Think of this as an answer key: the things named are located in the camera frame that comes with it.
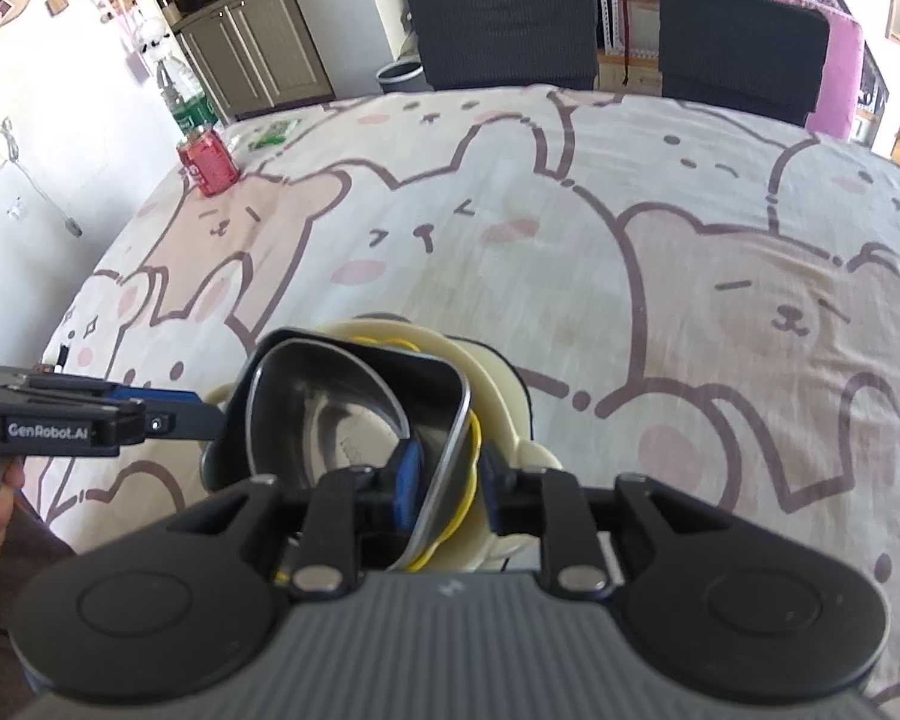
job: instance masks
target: power outlet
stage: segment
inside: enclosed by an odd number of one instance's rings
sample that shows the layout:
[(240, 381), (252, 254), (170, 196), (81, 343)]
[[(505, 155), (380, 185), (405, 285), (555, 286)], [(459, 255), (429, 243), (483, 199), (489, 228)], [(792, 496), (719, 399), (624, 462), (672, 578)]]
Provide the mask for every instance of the power outlet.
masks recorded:
[(23, 221), (29, 209), (26, 208), (26, 202), (17, 197), (17, 201), (7, 210), (7, 215), (14, 221)]

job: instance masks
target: soda can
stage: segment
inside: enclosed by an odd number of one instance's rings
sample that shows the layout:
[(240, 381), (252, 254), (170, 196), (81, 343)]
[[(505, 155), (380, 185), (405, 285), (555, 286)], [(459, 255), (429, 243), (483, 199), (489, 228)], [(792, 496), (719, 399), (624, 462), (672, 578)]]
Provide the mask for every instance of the soda can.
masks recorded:
[(176, 148), (176, 153), (204, 196), (221, 194), (240, 178), (240, 169), (212, 127), (198, 127), (191, 132)]

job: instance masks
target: cabinet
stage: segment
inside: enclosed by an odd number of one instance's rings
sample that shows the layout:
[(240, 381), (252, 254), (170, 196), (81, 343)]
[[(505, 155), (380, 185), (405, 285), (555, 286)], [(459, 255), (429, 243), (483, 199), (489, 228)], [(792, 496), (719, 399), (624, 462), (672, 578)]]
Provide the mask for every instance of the cabinet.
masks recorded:
[(228, 119), (333, 94), (296, 0), (224, 0), (180, 23), (179, 37)]

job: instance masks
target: cartoon bear tablecloth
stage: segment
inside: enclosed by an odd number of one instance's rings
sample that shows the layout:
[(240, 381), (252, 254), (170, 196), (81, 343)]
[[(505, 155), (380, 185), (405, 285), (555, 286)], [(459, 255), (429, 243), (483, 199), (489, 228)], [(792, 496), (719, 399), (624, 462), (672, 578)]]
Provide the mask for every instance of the cartoon bear tablecloth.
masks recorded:
[[(170, 175), (48, 346), (68, 372), (208, 394), (257, 338), (364, 314), (477, 338), (589, 485), (642, 470), (874, 576), (900, 718), (900, 167), (658, 98), (390, 95), (293, 114), (214, 199)], [(79, 550), (201, 498), (199, 450), (33, 459)]]

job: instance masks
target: pink cloth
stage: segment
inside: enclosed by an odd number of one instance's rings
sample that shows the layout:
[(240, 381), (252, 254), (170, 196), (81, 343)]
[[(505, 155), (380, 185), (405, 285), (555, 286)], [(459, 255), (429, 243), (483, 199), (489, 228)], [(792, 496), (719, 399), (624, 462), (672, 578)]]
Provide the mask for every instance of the pink cloth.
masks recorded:
[(821, 12), (830, 24), (830, 41), (817, 109), (807, 117), (810, 132), (823, 132), (842, 141), (850, 138), (853, 115), (860, 94), (864, 62), (864, 33), (856, 20), (839, 10), (812, 0), (775, 0)]

